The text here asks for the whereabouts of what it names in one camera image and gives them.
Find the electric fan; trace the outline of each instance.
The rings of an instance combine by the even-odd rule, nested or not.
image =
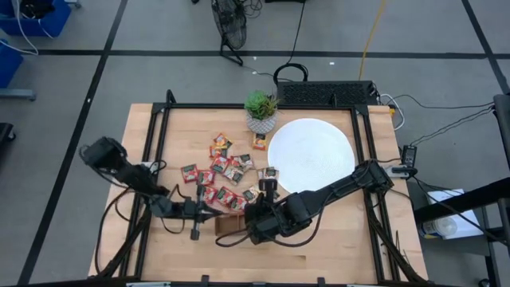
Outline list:
[[[235,51],[246,42],[246,16],[242,2],[240,0],[212,0],[212,7],[214,21],[222,36],[220,56],[242,65],[243,61]],[[227,46],[237,60],[225,55],[223,46]]]

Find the fan stand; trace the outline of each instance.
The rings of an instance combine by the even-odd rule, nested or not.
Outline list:
[[[232,51],[233,55],[237,58],[236,59],[233,59],[231,56],[227,56],[223,53],[223,46],[227,46],[229,47],[230,51]],[[229,40],[225,37],[225,35],[222,36],[222,46],[220,47],[220,56],[224,57],[225,59],[228,59],[228,60],[231,60],[232,62],[242,66],[243,65],[243,61],[242,59],[239,57],[239,55],[237,54],[237,52],[232,48],[232,46],[230,45],[229,43]]]

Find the succulent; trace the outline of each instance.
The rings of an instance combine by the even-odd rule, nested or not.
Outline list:
[[[246,99],[245,109],[257,120],[265,120],[277,111],[279,100],[264,91],[251,92]]]

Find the white pot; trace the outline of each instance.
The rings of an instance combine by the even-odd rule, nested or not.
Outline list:
[[[266,133],[271,132],[277,124],[277,111],[275,111],[272,116],[264,120],[254,119],[249,112],[246,112],[246,123],[252,132],[265,135]]]

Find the small packaged snack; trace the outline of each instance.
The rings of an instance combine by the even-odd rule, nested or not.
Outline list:
[[[223,175],[227,179],[230,179],[230,182],[233,185],[237,185],[241,181],[242,176],[244,175],[244,173],[240,169],[236,168],[235,166],[229,165],[225,169],[225,172],[223,172]]]
[[[226,187],[220,188],[220,191],[216,194],[216,201],[224,206],[229,204],[235,199],[236,195]]]
[[[216,173],[214,173],[214,171],[211,171],[211,170],[198,171],[197,184],[202,184],[204,186],[213,184],[214,183],[214,175],[216,175]]]
[[[265,139],[265,135],[262,134],[253,134],[253,143],[252,147],[261,151],[265,151],[267,148],[267,140]]]
[[[230,204],[230,209],[236,212],[243,212],[245,211],[246,203],[246,199],[240,196],[236,196],[236,198]]]
[[[248,154],[230,156],[230,164],[244,172],[252,168],[255,168],[255,166],[253,165],[252,158]]]
[[[207,204],[212,204],[214,201],[214,197],[218,193],[218,190],[214,187],[203,187],[204,188],[204,202]]]
[[[214,142],[216,143],[217,147],[226,147],[226,148],[229,148],[233,144],[233,141],[229,140],[229,138],[227,138],[222,133],[220,133],[216,137],[216,139],[214,139]]]
[[[218,155],[225,156],[227,155],[227,148],[226,147],[216,147],[216,146],[210,146],[209,147],[209,157],[211,159],[215,158]]]
[[[196,164],[191,164],[189,166],[181,167],[182,177],[184,178],[184,183],[190,183],[192,181],[196,181],[198,178],[198,169]]]
[[[278,179],[278,170],[274,167],[266,167],[257,170],[259,179]]]
[[[217,155],[213,163],[210,165],[210,169],[219,173],[223,173],[225,171],[226,167],[229,166],[229,160],[222,155]]]
[[[261,193],[256,185],[253,185],[249,187],[248,190],[243,191],[242,196],[248,201],[249,203],[254,202],[257,200],[258,195]]]

